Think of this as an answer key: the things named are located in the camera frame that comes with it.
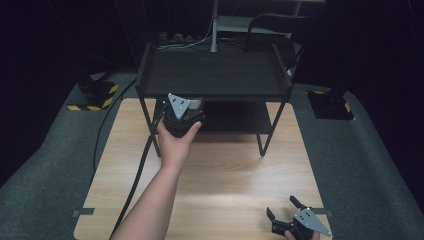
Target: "hand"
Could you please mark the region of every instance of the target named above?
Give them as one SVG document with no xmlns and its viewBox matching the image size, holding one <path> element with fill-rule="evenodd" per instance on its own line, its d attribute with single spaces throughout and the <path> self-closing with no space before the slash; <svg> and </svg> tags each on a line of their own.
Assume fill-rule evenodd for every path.
<svg viewBox="0 0 424 240">
<path fill-rule="evenodd" d="M 162 154 L 162 167 L 172 167 L 181 170 L 190 152 L 190 145 L 201 123 L 195 123 L 182 138 L 176 138 L 166 130 L 163 118 L 158 125 L 159 146 Z"/>
<path fill-rule="evenodd" d="M 293 234 L 290 231 L 285 231 L 284 236 L 287 238 L 287 240 L 296 240 L 296 238 L 294 238 Z M 319 240 L 319 236 L 319 232 L 314 232 L 311 240 Z"/>
</svg>

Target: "black device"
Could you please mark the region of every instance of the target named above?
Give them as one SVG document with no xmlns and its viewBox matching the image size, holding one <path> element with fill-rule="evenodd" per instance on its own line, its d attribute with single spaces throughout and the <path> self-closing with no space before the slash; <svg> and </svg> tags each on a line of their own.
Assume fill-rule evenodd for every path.
<svg viewBox="0 0 424 240">
<path fill-rule="evenodd" d="M 272 222 L 273 233 L 284 236 L 284 232 L 288 230 L 297 240 L 311 239 L 314 231 L 331 236 L 331 232 L 316 217 L 311 207 L 301 204 L 294 196 L 290 196 L 290 201 L 300 209 L 300 212 L 293 216 L 293 222 L 286 223 L 276 220 L 271 210 L 266 209 L 266 215 Z"/>
<path fill-rule="evenodd" d="M 204 122 L 202 101 L 184 99 L 171 93 L 168 99 L 171 107 L 166 108 L 163 123 L 173 136 L 181 138 L 196 122 Z"/>
</svg>

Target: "shelf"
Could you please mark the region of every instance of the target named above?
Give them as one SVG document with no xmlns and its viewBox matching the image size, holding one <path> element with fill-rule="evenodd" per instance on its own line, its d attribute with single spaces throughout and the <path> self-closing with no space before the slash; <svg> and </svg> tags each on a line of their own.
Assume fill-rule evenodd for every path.
<svg viewBox="0 0 424 240">
<path fill-rule="evenodd" d="M 156 101 L 155 113 L 162 109 Z M 271 120 L 265 102 L 205 102 L 202 133 L 268 134 Z"/>
<path fill-rule="evenodd" d="M 290 79 L 283 76 L 277 53 L 154 52 L 136 83 L 144 98 L 168 93 L 212 101 L 288 99 Z"/>
</svg>

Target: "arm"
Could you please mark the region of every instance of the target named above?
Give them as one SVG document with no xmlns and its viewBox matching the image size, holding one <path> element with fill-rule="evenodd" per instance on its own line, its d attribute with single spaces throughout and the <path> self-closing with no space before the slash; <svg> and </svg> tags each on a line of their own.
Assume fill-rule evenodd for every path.
<svg viewBox="0 0 424 240">
<path fill-rule="evenodd" d="M 164 239 L 174 206 L 178 179 L 201 124 L 183 138 L 173 137 L 162 121 L 158 125 L 162 165 L 112 239 Z"/>
</svg>

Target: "table surface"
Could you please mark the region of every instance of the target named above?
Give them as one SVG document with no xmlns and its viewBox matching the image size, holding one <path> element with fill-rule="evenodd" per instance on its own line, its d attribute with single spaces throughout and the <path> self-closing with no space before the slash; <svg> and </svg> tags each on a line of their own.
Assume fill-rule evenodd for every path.
<svg viewBox="0 0 424 240">
<path fill-rule="evenodd" d="M 154 100 L 147 101 L 153 112 Z M 275 114 L 278 103 L 268 103 Z M 74 236 L 108 239 L 134 181 L 149 136 L 138 99 L 125 99 L 113 124 Z M 281 239 L 271 233 L 266 207 L 278 220 L 292 221 L 289 201 L 323 207 L 302 136 L 286 104 L 267 155 L 254 135 L 198 135 L 180 177 L 167 239 Z M 146 158 L 130 208 L 160 167 L 153 149 Z M 318 215 L 329 229 L 325 215 Z M 322 235 L 321 239 L 332 239 Z"/>
<path fill-rule="evenodd" d="M 273 53 L 153 52 L 136 85 L 147 98 L 282 99 L 285 81 Z"/>
</svg>

